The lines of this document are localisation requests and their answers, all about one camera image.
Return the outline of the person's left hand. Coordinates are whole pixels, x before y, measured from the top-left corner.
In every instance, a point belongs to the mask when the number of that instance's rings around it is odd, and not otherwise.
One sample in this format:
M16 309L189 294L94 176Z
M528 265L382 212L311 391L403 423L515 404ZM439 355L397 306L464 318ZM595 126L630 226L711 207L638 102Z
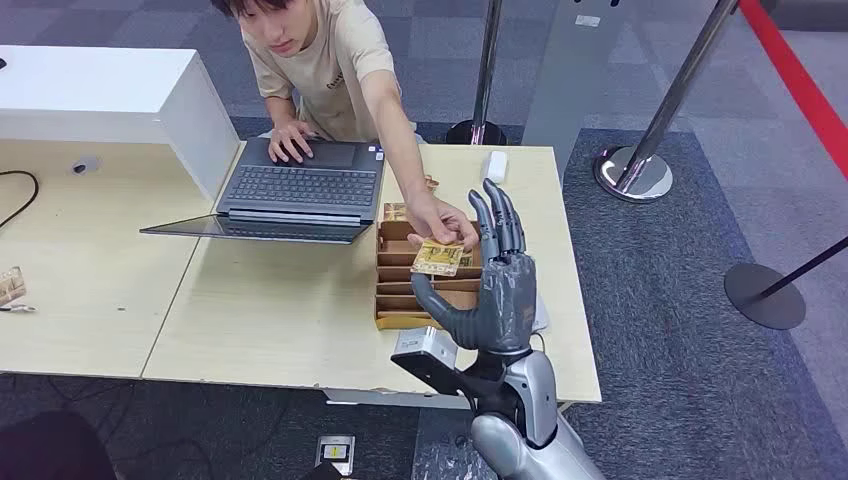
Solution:
M478 233L466 214L432 192L407 193L404 200L406 218L413 227L407 240L413 247L419 248L425 240L433 240L444 245L461 243L465 251L471 251L478 244Z

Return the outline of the person's right hand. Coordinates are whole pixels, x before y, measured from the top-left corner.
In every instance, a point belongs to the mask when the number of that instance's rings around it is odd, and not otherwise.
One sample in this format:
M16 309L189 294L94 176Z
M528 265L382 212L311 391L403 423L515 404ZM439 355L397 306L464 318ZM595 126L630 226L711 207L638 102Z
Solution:
M303 121L295 120L275 126L268 133L269 158L273 163L303 163L305 158L314 157L308 139L315 136L315 130Z

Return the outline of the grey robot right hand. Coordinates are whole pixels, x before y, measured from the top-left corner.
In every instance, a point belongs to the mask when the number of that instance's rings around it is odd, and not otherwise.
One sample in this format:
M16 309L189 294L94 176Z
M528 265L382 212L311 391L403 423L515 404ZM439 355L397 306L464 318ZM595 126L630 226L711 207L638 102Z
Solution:
M489 179L489 197L468 194L480 227L482 272L477 306L452 306L422 273L411 277L416 300L461 348L494 354L517 354L530 349L536 315L536 266L526 254L520 216L510 197Z

